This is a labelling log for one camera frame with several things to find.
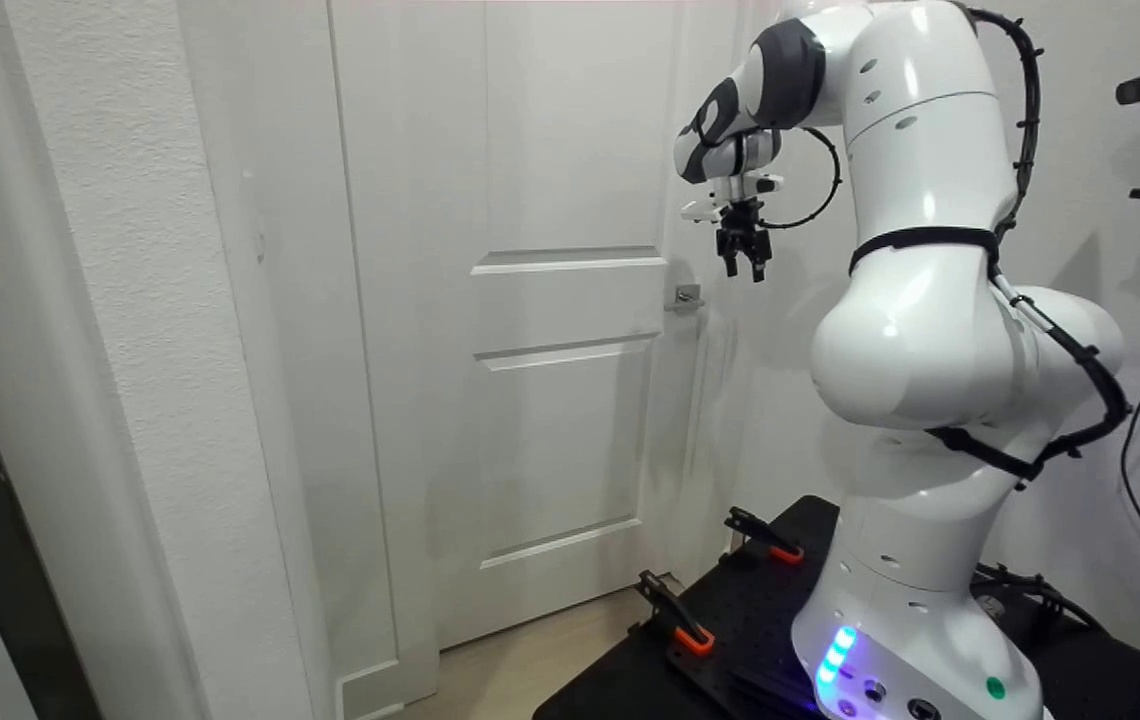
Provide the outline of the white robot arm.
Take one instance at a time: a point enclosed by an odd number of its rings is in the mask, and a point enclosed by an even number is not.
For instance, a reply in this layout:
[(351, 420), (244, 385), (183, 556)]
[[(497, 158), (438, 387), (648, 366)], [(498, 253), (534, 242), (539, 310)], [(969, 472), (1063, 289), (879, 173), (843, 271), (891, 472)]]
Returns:
[(838, 503), (790, 650), (827, 720), (1052, 720), (972, 574), (1013, 489), (1122, 420), (1122, 334), (998, 276), (1022, 184), (962, 0), (782, 0), (674, 136), (727, 271), (772, 261), (764, 167), (810, 125), (843, 130), (857, 206), (810, 385), (883, 458)]

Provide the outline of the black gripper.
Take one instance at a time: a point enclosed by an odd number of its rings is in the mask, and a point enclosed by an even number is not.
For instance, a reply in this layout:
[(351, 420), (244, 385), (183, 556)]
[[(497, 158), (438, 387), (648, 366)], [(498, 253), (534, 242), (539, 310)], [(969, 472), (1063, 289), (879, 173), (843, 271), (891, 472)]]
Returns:
[(727, 276), (740, 276), (740, 261), (748, 261), (750, 279), (767, 279), (772, 238), (761, 218), (761, 198), (731, 198), (718, 206), (716, 256), (723, 261)]

